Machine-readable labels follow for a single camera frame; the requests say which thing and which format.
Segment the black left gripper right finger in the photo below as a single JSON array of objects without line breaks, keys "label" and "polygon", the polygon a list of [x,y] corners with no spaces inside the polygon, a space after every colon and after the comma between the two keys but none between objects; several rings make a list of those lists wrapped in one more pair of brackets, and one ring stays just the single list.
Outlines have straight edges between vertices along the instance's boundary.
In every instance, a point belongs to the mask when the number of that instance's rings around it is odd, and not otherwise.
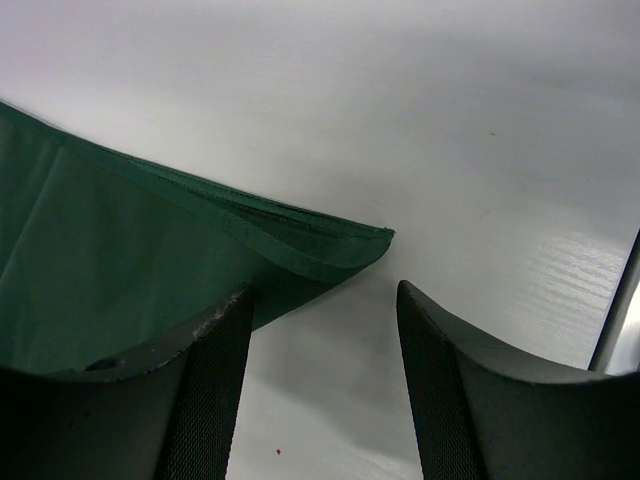
[{"label": "black left gripper right finger", "polygon": [[639,376],[559,364],[448,312],[408,281],[396,318],[427,479],[635,479]]}]

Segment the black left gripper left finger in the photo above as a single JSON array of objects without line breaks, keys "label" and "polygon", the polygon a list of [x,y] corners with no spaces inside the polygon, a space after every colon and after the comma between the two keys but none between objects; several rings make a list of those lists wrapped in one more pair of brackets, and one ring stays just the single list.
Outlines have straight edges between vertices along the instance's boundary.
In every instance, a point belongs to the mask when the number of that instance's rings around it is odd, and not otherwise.
[{"label": "black left gripper left finger", "polygon": [[1,372],[5,479],[222,479],[254,315],[228,300],[82,371]]}]

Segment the green cloth napkin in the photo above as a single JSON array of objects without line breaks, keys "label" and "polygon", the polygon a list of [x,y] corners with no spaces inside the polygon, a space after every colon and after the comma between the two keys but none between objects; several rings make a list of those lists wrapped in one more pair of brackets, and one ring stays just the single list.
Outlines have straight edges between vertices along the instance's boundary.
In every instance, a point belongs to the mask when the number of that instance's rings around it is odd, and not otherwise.
[{"label": "green cloth napkin", "polygon": [[255,328],[389,249],[387,228],[290,206],[1,108],[1,362],[81,370],[228,299]]}]

